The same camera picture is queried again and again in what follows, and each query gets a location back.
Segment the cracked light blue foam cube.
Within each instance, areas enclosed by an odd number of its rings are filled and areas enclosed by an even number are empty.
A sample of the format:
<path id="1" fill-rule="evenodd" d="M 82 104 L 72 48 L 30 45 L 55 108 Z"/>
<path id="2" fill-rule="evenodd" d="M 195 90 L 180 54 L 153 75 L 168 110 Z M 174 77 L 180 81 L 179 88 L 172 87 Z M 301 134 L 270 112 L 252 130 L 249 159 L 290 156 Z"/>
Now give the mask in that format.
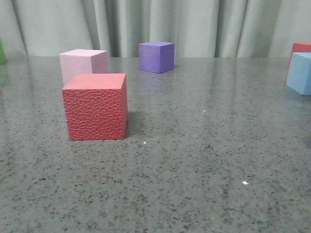
<path id="1" fill-rule="evenodd" d="M 294 52 L 286 85 L 301 95 L 311 95 L 311 53 Z"/>

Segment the far purple foam cube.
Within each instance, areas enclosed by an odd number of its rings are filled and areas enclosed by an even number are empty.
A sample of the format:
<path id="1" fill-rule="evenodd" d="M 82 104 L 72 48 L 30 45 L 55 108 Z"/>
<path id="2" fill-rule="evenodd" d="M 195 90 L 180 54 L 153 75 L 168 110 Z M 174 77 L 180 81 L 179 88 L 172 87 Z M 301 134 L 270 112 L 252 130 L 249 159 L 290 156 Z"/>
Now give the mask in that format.
<path id="1" fill-rule="evenodd" d="M 163 73 L 174 69 L 175 43 L 146 42 L 138 45 L 139 69 L 153 73 Z"/>

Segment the near textured red foam cube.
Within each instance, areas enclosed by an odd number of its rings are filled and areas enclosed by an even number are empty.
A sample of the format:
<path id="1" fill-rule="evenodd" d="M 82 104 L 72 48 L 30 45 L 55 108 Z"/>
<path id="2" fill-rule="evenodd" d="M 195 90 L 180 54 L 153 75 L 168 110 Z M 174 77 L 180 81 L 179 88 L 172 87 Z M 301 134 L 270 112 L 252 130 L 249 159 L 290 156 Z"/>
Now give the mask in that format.
<path id="1" fill-rule="evenodd" d="M 79 74 L 62 88 L 70 140 L 123 139 L 128 120 L 124 73 Z"/>

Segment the pink foam cube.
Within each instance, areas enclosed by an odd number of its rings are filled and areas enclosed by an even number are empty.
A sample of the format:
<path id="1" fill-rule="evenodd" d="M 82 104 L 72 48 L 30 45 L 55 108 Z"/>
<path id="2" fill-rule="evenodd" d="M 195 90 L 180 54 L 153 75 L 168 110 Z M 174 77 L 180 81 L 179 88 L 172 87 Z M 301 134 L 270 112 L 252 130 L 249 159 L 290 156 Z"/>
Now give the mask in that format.
<path id="1" fill-rule="evenodd" d="M 59 54 L 63 84 L 78 74 L 108 73 L 106 50 L 75 49 Z"/>

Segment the grey-green curtain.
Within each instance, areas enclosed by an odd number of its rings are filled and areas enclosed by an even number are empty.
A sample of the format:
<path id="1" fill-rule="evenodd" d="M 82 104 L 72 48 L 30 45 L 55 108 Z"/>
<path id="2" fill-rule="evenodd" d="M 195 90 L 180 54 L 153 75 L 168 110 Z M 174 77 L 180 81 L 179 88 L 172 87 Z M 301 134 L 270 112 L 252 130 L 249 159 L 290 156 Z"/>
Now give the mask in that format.
<path id="1" fill-rule="evenodd" d="M 73 49 L 136 57 L 139 43 L 175 43 L 180 58 L 289 57 L 311 38 L 308 0 L 3 0 L 6 54 Z"/>

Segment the far red foam cube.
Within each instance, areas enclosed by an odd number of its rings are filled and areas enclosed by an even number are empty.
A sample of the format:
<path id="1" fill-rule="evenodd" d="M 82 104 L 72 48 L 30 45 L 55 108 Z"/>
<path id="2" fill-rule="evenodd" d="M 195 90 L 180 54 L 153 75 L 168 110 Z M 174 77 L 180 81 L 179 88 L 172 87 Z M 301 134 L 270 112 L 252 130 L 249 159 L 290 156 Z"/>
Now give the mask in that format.
<path id="1" fill-rule="evenodd" d="M 311 52 L 311 41 L 299 41 L 294 42 L 292 46 L 290 62 L 292 59 L 292 55 L 295 52 Z"/>

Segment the green foam cube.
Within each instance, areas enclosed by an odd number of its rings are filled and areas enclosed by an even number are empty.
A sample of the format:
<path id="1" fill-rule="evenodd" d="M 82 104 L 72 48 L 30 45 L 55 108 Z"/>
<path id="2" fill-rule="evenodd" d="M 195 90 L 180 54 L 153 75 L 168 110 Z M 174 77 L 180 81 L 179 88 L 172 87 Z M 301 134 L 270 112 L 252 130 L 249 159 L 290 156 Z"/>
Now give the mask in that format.
<path id="1" fill-rule="evenodd" d="M 0 39 L 0 64 L 4 63 L 6 61 L 4 49 L 3 49 L 3 44 L 2 40 Z"/>

